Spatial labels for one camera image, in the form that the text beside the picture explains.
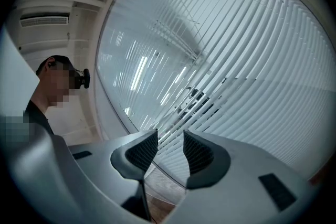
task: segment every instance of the white blind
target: white blind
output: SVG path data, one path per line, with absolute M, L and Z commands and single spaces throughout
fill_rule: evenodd
M 335 149 L 335 52 L 299 0 L 115 0 L 97 54 L 110 100 L 157 128 L 189 176 L 183 130 L 259 146 L 306 178 Z

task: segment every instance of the headset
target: headset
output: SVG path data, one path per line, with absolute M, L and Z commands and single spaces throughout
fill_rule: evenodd
M 49 62 L 49 67 L 53 67 L 56 65 L 56 62 Z M 84 88 L 87 89 L 90 86 L 90 72 L 89 69 L 84 69 L 83 71 L 80 71 L 76 68 L 74 68 L 74 74 L 71 75 L 72 78 L 74 78 L 74 89 L 80 89 L 82 85 L 84 85 Z

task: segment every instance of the neck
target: neck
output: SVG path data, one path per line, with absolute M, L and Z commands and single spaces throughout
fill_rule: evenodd
M 38 86 L 36 87 L 33 95 L 31 96 L 31 102 L 35 104 L 35 106 L 38 107 L 38 109 L 41 110 L 41 112 L 44 114 L 46 113 L 48 107 L 49 107 L 49 102 L 44 94 L 41 84 L 39 83 Z

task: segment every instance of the man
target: man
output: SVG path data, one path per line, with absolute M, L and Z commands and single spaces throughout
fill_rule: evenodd
M 45 113 L 50 106 L 56 106 L 69 95 L 69 90 L 80 88 L 80 74 L 68 57 L 53 55 L 44 60 L 36 70 L 40 82 L 36 87 L 25 111 L 29 122 L 43 126 L 54 134 Z

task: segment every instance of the black hair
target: black hair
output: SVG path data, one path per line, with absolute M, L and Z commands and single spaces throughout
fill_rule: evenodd
M 66 56 L 62 56 L 62 55 L 53 55 L 48 57 L 47 59 L 45 59 L 40 66 L 38 67 L 38 69 L 36 70 L 36 75 L 39 75 L 43 69 L 43 66 L 46 64 L 46 62 L 48 61 L 48 59 L 50 58 L 54 58 L 55 62 L 61 62 L 63 64 L 66 64 L 69 69 L 74 69 L 74 66 L 72 65 L 72 63 L 70 62 L 69 58 Z

